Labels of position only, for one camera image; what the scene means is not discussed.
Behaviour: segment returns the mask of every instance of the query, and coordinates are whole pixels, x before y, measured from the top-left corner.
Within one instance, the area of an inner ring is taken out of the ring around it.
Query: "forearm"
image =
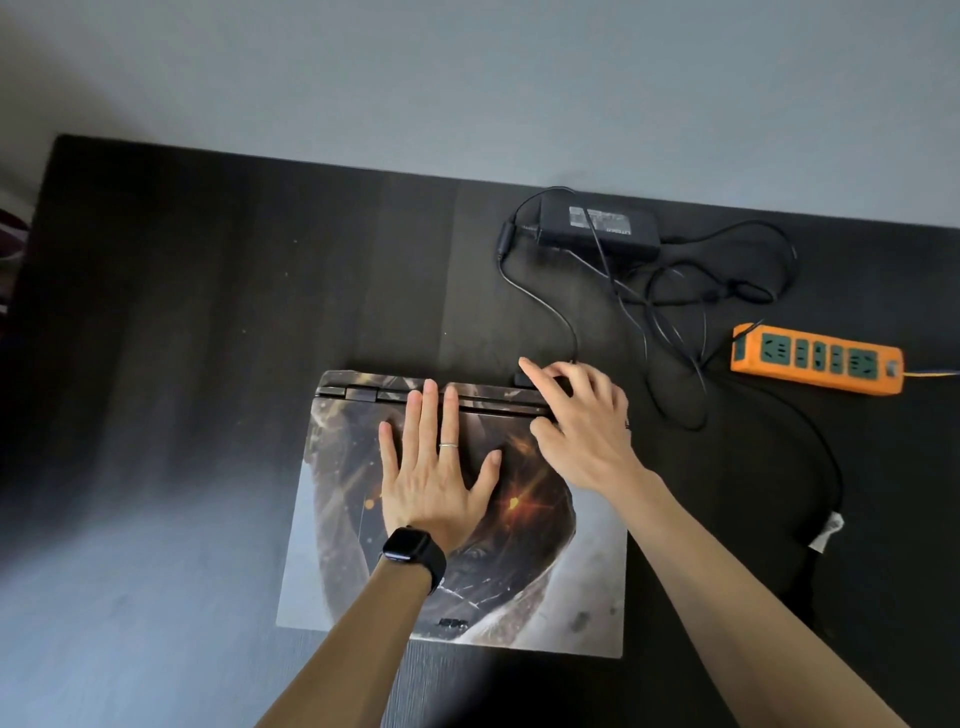
[[[430,572],[381,559],[364,591],[257,726],[380,723]]]
[[[631,479],[613,505],[742,726],[904,725],[657,476]]]

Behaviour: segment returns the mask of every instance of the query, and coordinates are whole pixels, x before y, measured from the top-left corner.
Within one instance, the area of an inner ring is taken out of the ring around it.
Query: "power adapter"
[[[650,212],[610,195],[578,193],[573,197],[563,190],[540,196],[539,244],[596,254],[587,215],[607,255],[636,262],[651,262],[660,256],[657,219]]]

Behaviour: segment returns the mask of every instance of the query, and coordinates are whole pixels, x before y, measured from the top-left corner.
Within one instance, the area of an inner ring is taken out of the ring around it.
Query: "black smartwatch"
[[[423,564],[430,569],[431,594],[437,591],[437,587],[444,580],[446,572],[444,550],[433,543],[433,539],[426,531],[410,526],[398,528],[383,545],[383,555],[401,564]]]

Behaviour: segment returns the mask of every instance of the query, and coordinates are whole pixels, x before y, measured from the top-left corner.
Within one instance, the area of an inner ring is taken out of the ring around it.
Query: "black desk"
[[[499,383],[521,353],[565,355],[563,331],[492,265],[527,192],[58,142],[0,342],[0,722],[255,722],[321,639],[274,625],[320,373]],[[670,234],[749,214],[649,207]],[[960,231],[765,216],[803,260],[771,323],[899,345],[918,367],[960,364]],[[665,425],[601,281],[529,245],[510,267],[625,386],[644,461],[782,589],[804,556],[790,530],[826,497],[809,433],[716,390],[707,431]],[[757,315],[724,303],[710,325],[719,336]],[[849,525],[814,581],[828,639],[914,726],[953,721],[960,382],[908,382],[891,399],[769,386],[823,427],[847,478]],[[411,643],[387,724],[439,719],[485,685],[559,724],[732,724],[635,548],[625,640],[619,662]]]

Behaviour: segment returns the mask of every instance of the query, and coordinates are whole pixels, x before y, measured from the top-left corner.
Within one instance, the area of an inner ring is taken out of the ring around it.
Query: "power strip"
[[[753,324],[740,324],[736,336]],[[865,395],[898,395],[903,389],[903,352],[835,336],[761,325],[736,339],[730,368]]]

